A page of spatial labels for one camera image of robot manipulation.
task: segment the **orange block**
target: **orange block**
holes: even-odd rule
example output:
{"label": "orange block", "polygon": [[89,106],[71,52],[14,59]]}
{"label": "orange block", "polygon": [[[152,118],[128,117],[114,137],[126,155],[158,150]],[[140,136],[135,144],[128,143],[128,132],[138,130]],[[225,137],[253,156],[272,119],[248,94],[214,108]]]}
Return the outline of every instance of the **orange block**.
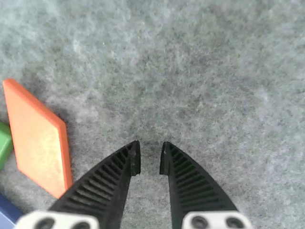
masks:
{"label": "orange block", "polygon": [[72,185],[66,124],[15,80],[3,87],[18,169],[59,198]]}

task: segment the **carpet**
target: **carpet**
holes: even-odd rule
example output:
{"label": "carpet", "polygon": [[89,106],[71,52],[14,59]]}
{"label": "carpet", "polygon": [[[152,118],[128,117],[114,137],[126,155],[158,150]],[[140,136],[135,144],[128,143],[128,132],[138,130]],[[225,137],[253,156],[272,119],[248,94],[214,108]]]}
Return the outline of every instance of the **carpet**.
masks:
{"label": "carpet", "polygon": [[[255,228],[300,229],[304,11],[301,0],[1,0],[0,80],[16,79],[66,122],[74,181],[141,142],[123,229],[171,228],[163,141],[203,166]],[[14,154],[0,193],[25,213],[55,201]]]}

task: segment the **screw hole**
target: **screw hole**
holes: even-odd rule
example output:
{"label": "screw hole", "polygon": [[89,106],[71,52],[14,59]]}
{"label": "screw hole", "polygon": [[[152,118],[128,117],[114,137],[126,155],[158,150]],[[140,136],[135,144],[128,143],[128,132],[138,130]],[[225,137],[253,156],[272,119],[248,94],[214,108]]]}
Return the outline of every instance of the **screw hole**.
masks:
{"label": "screw hole", "polygon": [[244,224],[237,218],[228,218],[227,225],[230,228],[244,228]]}
{"label": "screw hole", "polygon": [[72,229],[90,229],[90,225],[86,222],[80,222],[74,225]]}
{"label": "screw hole", "polygon": [[195,216],[192,219],[192,226],[195,229],[206,229],[208,227],[208,221],[201,216]]}
{"label": "screw hole", "polygon": [[55,220],[52,218],[45,218],[40,220],[36,226],[35,229],[51,229],[55,223]]}

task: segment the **blue block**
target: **blue block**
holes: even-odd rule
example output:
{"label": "blue block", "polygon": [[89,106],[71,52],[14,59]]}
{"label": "blue block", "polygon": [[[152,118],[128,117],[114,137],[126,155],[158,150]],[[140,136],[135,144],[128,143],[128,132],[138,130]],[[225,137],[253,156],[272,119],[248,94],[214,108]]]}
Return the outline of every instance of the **blue block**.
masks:
{"label": "blue block", "polygon": [[13,229],[22,213],[4,196],[0,195],[0,228]]}

